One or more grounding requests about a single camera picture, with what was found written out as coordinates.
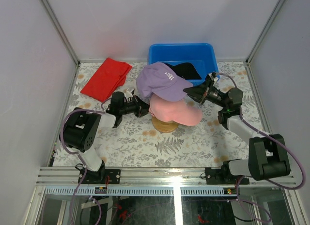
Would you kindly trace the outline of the pink baseball cap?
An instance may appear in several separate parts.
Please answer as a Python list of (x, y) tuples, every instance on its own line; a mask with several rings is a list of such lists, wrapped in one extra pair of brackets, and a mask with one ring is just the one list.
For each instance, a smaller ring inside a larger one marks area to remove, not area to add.
[(162, 122), (175, 122), (185, 126), (196, 126), (202, 120), (199, 108), (189, 106), (184, 99), (177, 102), (166, 101), (153, 94), (149, 112)]

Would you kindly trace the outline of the black cap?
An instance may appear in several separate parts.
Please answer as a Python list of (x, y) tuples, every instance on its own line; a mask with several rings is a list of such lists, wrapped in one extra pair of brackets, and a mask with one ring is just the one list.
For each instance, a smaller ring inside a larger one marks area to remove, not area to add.
[(201, 80), (201, 76), (198, 74), (194, 65), (189, 62), (180, 63), (177, 65), (171, 65), (165, 63), (169, 68), (171, 68), (179, 77), (185, 80)]

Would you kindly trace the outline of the wooden hat stand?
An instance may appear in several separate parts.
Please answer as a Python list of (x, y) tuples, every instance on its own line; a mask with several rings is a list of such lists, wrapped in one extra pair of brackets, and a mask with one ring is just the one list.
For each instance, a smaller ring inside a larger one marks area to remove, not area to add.
[(156, 117), (152, 117), (152, 125), (161, 133), (172, 133), (179, 127), (179, 124), (174, 121), (163, 122)]

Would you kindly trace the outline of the purple LA baseball cap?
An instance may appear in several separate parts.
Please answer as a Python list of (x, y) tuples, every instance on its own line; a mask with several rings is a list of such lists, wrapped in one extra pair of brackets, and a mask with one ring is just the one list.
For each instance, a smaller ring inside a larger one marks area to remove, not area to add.
[(157, 62), (142, 69), (136, 78), (136, 86), (142, 98), (155, 94), (166, 101), (177, 102), (186, 97), (184, 89), (191, 88), (193, 84), (179, 77), (166, 64)]

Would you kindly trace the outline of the blue plastic bin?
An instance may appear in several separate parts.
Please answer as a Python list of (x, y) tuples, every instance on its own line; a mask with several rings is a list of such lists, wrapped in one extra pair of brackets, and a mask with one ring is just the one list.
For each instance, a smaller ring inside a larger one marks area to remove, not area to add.
[(151, 45), (149, 64), (156, 62), (170, 66), (190, 63), (196, 73), (187, 80), (194, 86), (201, 84), (209, 73), (218, 72), (214, 49), (208, 43)]

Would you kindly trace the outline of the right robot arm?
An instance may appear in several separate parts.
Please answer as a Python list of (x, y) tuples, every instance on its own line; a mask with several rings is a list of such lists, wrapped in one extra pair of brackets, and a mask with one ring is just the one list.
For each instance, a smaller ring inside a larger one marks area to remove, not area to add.
[(184, 92), (200, 105), (209, 101), (220, 106), (218, 122), (226, 130), (238, 135), (248, 145), (248, 158), (225, 161), (221, 167), (221, 179), (233, 183), (238, 176), (248, 176), (255, 180), (267, 180), (288, 176), (291, 172), (287, 151), (283, 148), (284, 138), (264, 133), (248, 124), (242, 115), (243, 92), (233, 87), (226, 93), (214, 84), (215, 74), (209, 74), (197, 86), (185, 88)]

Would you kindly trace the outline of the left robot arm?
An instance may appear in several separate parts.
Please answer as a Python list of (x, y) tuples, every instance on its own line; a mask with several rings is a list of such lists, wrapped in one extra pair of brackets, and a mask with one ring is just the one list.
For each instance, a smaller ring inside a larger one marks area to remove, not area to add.
[(76, 107), (62, 122), (59, 139), (65, 151), (77, 155), (82, 166), (90, 171), (89, 178), (94, 183), (102, 183), (106, 178), (104, 161), (92, 147), (97, 129), (102, 126), (108, 129), (117, 128), (123, 116), (133, 113), (137, 118), (148, 114), (149, 105), (138, 96), (125, 97), (117, 91), (108, 99), (105, 111), (95, 111)]

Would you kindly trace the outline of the red folded cloth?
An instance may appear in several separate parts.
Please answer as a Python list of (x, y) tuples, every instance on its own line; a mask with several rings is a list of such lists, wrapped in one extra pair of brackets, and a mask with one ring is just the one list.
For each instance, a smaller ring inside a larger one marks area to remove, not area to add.
[(131, 69), (132, 66), (128, 63), (106, 58), (80, 93), (104, 102), (125, 83)]

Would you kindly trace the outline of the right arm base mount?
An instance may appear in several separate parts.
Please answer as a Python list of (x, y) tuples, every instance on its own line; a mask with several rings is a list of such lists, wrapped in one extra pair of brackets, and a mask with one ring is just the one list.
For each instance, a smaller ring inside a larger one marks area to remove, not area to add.
[(237, 185), (241, 175), (233, 175), (229, 169), (229, 162), (224, 161), (220, 168), (206, 167), (200, 178), (208, 185)]

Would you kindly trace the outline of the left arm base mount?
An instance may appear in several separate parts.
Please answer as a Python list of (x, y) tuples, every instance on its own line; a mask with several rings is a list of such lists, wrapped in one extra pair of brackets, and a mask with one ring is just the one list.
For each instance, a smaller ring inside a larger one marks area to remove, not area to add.
[(75, 169), (79, 171), (78, 182), (82, 184), (104, 184), (116, 185), (120, 184), (121, 170), (120, 169), (106, 169), (104, 164), (101, 164), (97, 172), (87, 170), (86, 176), (82, 180), (85, 168), (82, 164), (77, 164)]

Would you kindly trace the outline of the aluminium front rail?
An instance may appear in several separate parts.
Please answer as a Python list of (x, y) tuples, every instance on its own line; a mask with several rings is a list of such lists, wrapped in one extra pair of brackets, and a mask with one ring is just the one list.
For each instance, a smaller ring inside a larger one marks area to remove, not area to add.
[(237, 183), (213, 184), (204, 168), (151, 168), (119, 167), (111, 175), (109, 182), (87, 183), (81, 185), (79, 167), (42, 167), (36, 186), (45, 189), (45, 193), (54, 195), (156, 195), (171, 196), (228, 196), (227, 190), (233, 190)]

